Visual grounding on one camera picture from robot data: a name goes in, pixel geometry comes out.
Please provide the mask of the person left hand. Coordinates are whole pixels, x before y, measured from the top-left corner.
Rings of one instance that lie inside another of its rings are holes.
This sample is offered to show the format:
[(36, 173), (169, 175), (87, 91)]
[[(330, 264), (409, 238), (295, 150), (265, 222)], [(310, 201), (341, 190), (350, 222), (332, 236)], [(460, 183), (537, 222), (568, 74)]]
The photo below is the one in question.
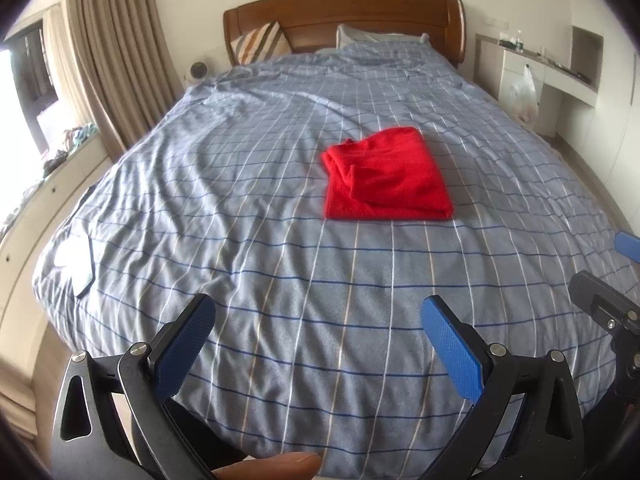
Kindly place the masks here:
[(294, 452), (243, 460), (218, 468), (213, 475), (220, 480), (308, 480), (321, 467), (322, 459), (314, 453)]

